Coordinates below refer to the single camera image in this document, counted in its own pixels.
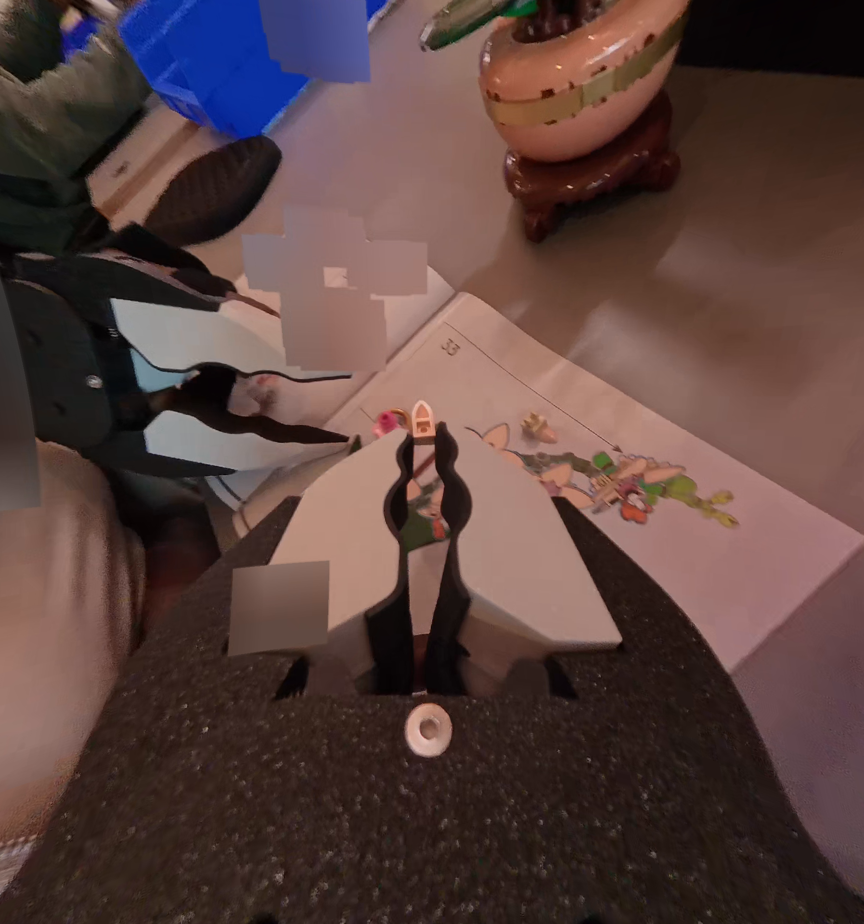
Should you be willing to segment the blue plastic bin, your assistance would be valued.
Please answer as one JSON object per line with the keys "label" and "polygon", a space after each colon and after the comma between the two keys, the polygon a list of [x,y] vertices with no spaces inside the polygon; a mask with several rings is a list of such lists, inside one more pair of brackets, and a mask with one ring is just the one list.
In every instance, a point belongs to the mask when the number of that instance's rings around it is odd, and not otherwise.
{"label": "blue plastic bin", "polygon": [[117,24],[155,94],[231,138],[263,134],[313,80],[371,79],[381,1],[146,1]]}

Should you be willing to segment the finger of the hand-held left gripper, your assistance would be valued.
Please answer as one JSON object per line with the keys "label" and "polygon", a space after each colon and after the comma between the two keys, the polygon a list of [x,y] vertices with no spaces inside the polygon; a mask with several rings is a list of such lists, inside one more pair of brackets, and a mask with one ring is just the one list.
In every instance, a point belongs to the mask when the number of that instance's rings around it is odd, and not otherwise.
{"label": "finger of the hand-held left gripper", "polygon": [[143,435],[150,454],[218,470],[278,468],[300,457],[320,457],[349,445],[344,434],[277,422],[260,413],[236,415],[226,404],[187,390],[151,393],[149,405],[155,416]]}
{"label": "finger of the hand-held left gripper", "polygon": [[202,366],[241,375],[274,374],[296,383],[350,378],[308,372],[287,362],[279,318],[229,299],[218,310],[178,308],[112,298],[116,329],[129,344],[138,386],[147,393],[185,382]]}

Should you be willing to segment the pink brick flower pot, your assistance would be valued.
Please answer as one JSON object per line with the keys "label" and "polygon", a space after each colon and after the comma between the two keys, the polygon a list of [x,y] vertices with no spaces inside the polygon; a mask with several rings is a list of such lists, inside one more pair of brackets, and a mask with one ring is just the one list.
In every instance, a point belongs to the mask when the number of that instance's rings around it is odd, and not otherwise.
{"label": "pink brick flower pot", "polygon": [[532,2],[501,13],[480,89],[507,144],[504,179],[525,236],[619,190],[667,191],[680,173],[665,83],[687,1]]}

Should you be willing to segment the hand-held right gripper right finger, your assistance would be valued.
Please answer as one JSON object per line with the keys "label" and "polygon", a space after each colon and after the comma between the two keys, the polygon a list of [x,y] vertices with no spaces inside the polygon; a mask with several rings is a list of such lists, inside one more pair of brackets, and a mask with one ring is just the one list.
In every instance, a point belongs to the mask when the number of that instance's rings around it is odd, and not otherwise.
{"label": "hand-held right gripper right finger", "polygon": [[481,695],[520,664],[612,651],[622,635],[561,513],[523,467],[466,429],[438,425],[449,549],[428,635],[436,695]]}

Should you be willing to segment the black mesh office chair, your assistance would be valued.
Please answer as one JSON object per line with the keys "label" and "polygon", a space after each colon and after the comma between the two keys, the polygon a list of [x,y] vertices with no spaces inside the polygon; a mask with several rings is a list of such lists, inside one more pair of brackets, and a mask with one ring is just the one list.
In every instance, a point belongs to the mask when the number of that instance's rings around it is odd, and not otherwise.
{"label": "black mesh office chair", "polygon": [[268,137],[232,141],[191,161],[170,181],[143,227],[175,247],[229,234],[256,208],[281,166]]}

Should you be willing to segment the building instruction booklet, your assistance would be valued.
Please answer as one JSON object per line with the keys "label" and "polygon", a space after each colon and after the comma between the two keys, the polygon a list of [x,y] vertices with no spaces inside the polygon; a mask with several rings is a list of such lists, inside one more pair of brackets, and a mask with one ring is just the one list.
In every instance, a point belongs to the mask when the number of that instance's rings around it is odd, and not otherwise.
{"label": "building instruction booklet", "polygon": [[[726,668],[864,544],[852,528],[559,357],[474,295],[455,295],[330,422],[365,446],[378,439],[380,412],[412,415],[421,399],[437,430],[444,423],[475,433],[556,504],[568,501],[577,514],[561,516],[572,539],[575,527],[598,528],[638,578],[650,578],[692,620]],[[555,445],[525,438],[521,422],[532,411],[548,419]],[[411,611],[436,607],[449,549],[435,444],[413,439],[401,533]],[[328,563],[273,565],[272,557],[233,572],[230,655],[315,654],[326,641]]]}

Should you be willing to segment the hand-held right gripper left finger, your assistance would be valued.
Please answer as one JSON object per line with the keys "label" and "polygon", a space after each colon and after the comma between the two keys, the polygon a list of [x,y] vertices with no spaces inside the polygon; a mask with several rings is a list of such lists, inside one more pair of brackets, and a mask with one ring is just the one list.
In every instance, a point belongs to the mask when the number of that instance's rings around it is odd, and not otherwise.
{"label": "hand-held right gripper left finger", "polygon": [[301,495],[273,565],[328,563],[326,641],[312,650],[345,664],[378,694],[413,691],[407,552],[413,438],[392,432],[329,468]]}

